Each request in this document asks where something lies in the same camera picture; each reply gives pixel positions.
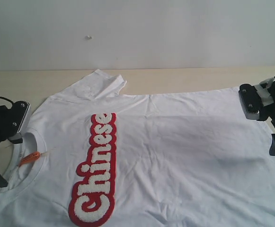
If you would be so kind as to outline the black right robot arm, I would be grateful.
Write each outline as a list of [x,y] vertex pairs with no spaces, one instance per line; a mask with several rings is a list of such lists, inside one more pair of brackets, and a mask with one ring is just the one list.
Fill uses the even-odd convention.
[[[275,76],[256,85],[242,84],[238,94],[247,119],[263,122],[270,118],[275,128]],[[272,134],[269,155],[275,156],[275,133]]]

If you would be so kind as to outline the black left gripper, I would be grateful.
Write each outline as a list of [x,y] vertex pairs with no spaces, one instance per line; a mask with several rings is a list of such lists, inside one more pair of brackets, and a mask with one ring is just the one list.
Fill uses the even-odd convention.
[[[10,109],[0,105],[0,143],[8,139],[12,144],[20,144],[26,133],[31,117],[31,105],[26,101],[15,102]],[[8,182],[0,174],[0,188]]]

